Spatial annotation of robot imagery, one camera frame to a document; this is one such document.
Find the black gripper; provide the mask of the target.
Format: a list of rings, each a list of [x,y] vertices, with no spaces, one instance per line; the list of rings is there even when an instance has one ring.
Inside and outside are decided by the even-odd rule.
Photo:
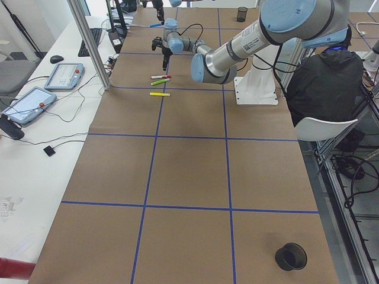
[[[168,47],[165,47],[163,45],[162,37],[155,37],[152,40],[152,51],[155,51],[157,48],[161,49],[161,52],[163,54],[162,69],[166,70],[169,65],[169,60],[170,60],[170,57],[172,56],[172,52]]]
[[[157,19],[161,24],[165,23],[164,9],[163,9],[163,0],[153,0],[152,5],[156,10]]]

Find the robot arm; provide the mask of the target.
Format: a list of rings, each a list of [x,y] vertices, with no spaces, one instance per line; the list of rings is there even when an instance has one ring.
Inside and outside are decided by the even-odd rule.
[[[164,69],[171,55],[192,52],[192,79],[222,85],[236,77],[237,63],[267,46],[292,38],[299,38],[304,48],[340,43],[347,34],[349,9],[349,1],[265,1],[258,20],[217,49],[180,35],[177,21],[168,18],[163,36],[153,39],[152,49],[161,48]]]

